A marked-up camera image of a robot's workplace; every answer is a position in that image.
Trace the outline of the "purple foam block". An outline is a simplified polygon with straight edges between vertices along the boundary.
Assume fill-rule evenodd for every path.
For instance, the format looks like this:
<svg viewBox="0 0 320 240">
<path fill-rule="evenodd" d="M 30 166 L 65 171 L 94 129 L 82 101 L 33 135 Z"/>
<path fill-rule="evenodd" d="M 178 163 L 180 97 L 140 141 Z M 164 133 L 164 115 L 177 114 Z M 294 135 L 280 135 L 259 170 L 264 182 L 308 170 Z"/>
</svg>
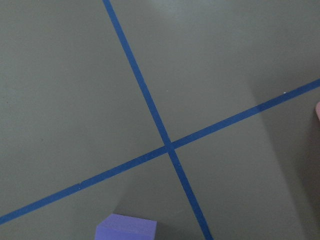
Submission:
<svg viewBox="0 0 320 240">
<path fill-rule="evenodd" d="M 138 217 L 111 214 L 95 231 L 95 240 L 154 240 L 157 222 Z"/>
</svg>

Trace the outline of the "pink plastic bin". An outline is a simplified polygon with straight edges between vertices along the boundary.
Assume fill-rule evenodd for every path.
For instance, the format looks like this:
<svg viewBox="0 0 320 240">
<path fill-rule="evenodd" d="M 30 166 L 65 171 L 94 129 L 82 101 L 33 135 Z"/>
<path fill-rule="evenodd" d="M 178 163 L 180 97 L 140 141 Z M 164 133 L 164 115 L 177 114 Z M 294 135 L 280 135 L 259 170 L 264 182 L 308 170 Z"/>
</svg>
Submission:
<svg viewBox="0 0 320 240">
<path fill-rule="evenodd" d="M 318 102 L 315 106 L 315 113 L 317 115 L 317 118 L 320 120 L 320 102 Z"/>
</svg>

